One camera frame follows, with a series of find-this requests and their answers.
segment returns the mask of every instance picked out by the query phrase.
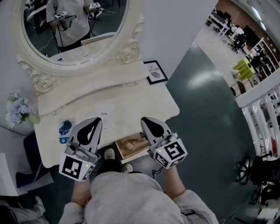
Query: gray sleeve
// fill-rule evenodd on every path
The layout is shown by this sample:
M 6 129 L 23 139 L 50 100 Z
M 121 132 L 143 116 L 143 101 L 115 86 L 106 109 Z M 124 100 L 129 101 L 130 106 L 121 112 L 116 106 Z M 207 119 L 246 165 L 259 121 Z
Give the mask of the gray sleeve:
M 53 0 L 49 0 L 47 3 L 47 8 L 46 8 L 47 23 L 54 20 L 55 14 L 56 14 L 56 11 L 53 8 Z
M 84 0 L 84 8 L 88 7 L 91 3 L 93 3 L 93 0 Z
M 197 216 L 203 218 L 209 224 L 218 224 L 215 214 L 207 205 L 191 190 L 186 190 L 181 196 L 174 198 L 173 201 L 181 211 L 192 210 Z
M 76 203 L 68 203 L 64 207 L 59 224 L 78 224 L 84 220 L 84 209 Z

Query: white floor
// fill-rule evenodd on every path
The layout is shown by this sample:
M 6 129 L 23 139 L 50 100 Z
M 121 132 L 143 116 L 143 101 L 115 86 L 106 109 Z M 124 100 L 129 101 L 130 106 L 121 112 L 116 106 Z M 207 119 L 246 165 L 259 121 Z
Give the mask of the white floor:
M 221 75 L 226 80 L 229 87 L 236 84 L 233 74 L 238 71 L 233 70 L 238 61 L 245 58 L 245 54 L 241 51 L 238 54 L 231 49 L 228 45 L 230 41 L 228 36 L 224 36 L 222 39 L 217 36 L 218 32 L 213 30 L 213 25 L 210 27 L 204 25 L 195 39 L 195 43 L 206 53 L 213 64 L 217 67 Z M 245 85 L 246 89 L 252 88 L 250 83 Z

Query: computer monitor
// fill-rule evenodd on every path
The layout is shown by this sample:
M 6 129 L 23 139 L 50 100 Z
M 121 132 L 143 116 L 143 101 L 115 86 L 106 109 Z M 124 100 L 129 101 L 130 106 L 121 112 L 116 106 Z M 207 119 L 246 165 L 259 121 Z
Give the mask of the computer monitor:
M 231 15 L 227 12 L 224 13 L 224 18 L 230 20 Z

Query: small wooden tray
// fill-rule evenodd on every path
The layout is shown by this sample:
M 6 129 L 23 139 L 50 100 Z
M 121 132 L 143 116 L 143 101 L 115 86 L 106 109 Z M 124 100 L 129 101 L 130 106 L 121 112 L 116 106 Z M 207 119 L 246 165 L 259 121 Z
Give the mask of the small wooden tray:
M 126 138 L 117 140 L 115 142 L 115 144 L 117 145 L 117 148 L 119 150 L 119 153 L 121 154 L 123 159 L 126 159 L 128 157 L 131 157 L 141 151 L 144 151 L 146 149 L 149 149 L 150 144 L 148 142 L 148 140 L 145 137 L 141 137 L 143 136 L 143 134 L 134 134 L 131 136 L 128 136 Z M 143 139 L 143 141 L 131 141 L 133 139 Z M 125 142 L 129 141 L 134 147 L 133 149 L 129 150 L 127 149 L 127 147 L 125 146 Z

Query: white vanity table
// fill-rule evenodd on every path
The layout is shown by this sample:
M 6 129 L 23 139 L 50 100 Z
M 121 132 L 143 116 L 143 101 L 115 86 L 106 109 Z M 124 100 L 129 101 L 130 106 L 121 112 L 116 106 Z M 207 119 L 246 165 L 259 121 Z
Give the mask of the white vanity table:
M 16 1 L 13 13 L 18 16 L 13 18 L 12 27 L 19 51 L 17 61 L 30 73 L 38 94 L 41 122 L 35 125 L 35 133 L 45 167 L 59 164 L 65 150 L 59 141 L 60 119 L 75 118 L 78 124 L 99 116 L 100 110 L 108 110 L 110 129 L 101 134 L 101 148 L 141 132 L 140 119 L 144 116 L 166 121 L 179 114 L 164 83 L 149 85 L 146 79 L 148 71 L 136 39 L 144 23 L 139 0 L 126 1 L 114 37 L 100 40 L 102 44 L 95 42 L 104 46 L 103 51 L 76 62 L 47 58 L 33 46 L 24 28 L 24 4 L 24 0 Z

